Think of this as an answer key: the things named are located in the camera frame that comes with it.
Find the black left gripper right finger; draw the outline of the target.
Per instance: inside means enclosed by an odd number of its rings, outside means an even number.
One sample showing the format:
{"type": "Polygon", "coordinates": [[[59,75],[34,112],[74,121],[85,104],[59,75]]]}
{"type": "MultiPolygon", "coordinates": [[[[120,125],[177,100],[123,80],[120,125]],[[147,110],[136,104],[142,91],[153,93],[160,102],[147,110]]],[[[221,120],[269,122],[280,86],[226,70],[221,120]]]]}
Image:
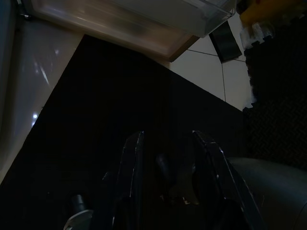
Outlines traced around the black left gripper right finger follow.
{"type": "Polygon", "coordinates": [[[193,131],[193,185],[208,230],[262,230],[264,221],[245,180],[210,136],[193,131]]]}

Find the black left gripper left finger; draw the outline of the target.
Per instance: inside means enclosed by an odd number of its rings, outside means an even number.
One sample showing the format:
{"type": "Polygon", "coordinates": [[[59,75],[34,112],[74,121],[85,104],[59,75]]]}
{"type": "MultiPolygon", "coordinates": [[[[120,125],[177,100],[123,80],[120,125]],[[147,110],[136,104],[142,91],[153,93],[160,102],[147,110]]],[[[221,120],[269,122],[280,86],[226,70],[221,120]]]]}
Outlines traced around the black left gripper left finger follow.
{"type": "Polygon", "coordinates": [[[123,147],[116,183],[114,230],[142,229],[143,140],[139,131],[123,147]]]}

